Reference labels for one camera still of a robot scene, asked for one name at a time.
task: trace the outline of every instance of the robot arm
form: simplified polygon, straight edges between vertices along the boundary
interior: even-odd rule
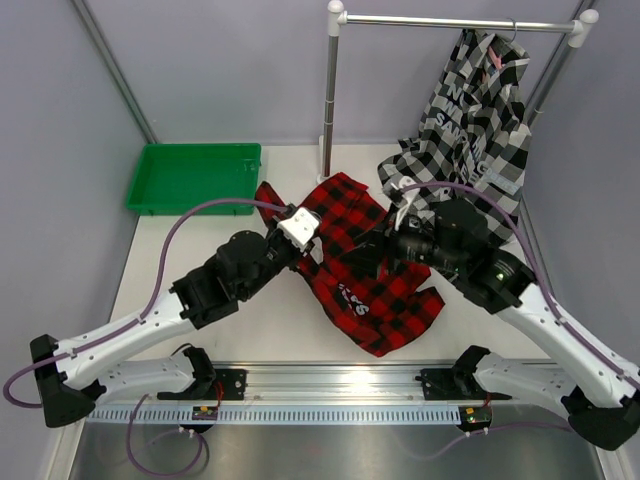
[[[134,312],[66,340],[48,335],[34,339],[34,363],[62,357],[34,372],[47,426],[68,425],[96,405],[150,391],[159,392],[161,399],[202,398],[215,372],[201,348],[158,360],[125,360],[237,312],[239,302],[249,300],[285,267],[293,267],[319,221],[305,208],[290,210],[290,217],[278,221],[266,238],[250,231],[236,233],[204,265],[161,293],[144,319]]]
[[[438,204],[435,226],[424,226],[407,215],[407,197],[414,192],[402,196],[394,225],[366,233],[343,261],[370,275],[378,275],[381,265],[393,270],[403,261],[432,266],[465,298],[531,338],[566,372],[528,367],[472,346],[452,368],[463,393],[482,389],[541,406],[604,449],[614,450],[633,436],[640,426],[638,366],[600,342],[557,302],[561,316],[556,318],[533,272],[490,244],[486,219],[469,202]]]

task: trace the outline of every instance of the red and black checkered cloth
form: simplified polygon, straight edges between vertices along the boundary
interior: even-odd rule
[[[263,183],[256,200],[284,205],[271,185]],[[319,185],[300,206],[322,218],[319,238],[323,260],[310,255],[298,272],[311,287],[333,324],[376,357],[396,350],[422,335],[442,310],[435,288],[418,288],[430,275],[428,267],[402,264],[397,274],[374,279],[355,275],[340,261],[354,239],[382,222],[386,211],[367,193],[367,187],[339,173]],[[273,212],[260,210],[265,223]]]

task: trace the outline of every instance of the white pipe connector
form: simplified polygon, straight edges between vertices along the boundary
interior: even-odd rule
[[[347,13],[344,11],[344,4],[340,0],[331,0],[329,5],[327,5],[327,10],[329,10],[329,36],[339,37],[340,25],[346,23],[341,21],[342,17],[346,18]]]
[[[579,20],[574,20],[575,30],[571,38],[569,38],[569,46],[573,48],[580,48],[584,41],[587,39],[587,35],[593,28],[593,25],[598,21],[600,15],[597,10],[589,9],[580,14]]]

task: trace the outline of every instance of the green plastic tray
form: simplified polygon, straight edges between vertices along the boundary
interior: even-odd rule
[[[257,143],[147,145],[131,182],[127,208],[140,215],[182,215],[216,198],[253,198]],[[250,215],[251,205],[220,205],[202,215]]]

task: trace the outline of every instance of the white table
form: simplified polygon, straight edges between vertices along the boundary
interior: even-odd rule
[[[343,171],[370,185],[369,193],[385,208],[376,166],[397,153],[397,145],[334,146],[333,172]],[[265,147],[261,178],[269,181],[285,202],[299,203],[316,186],[317,146]],[[141,217],[135,232],[112,320],[141,308],[148,301],[162,242],[176,217]],[[259,215],[200,216],[188,220],[169,249],[163,286],[182,277],[212,256],[239,230],[266,231]],[[519,246],[506,247],[521,256]],[[163,357],[178,345],[204,347],[214,361],[229,362],[409,362],[450,361],[469,345],[485,346],[507,358],[547,359],[519,331],[472,305],[438,273],[435,285],[446,306],[431,328],[411,344],[382,359],[356,346],[333,326],[309,287],[296,273],[285,271],[240,311],[195,333],[163,342],[137,359]]]

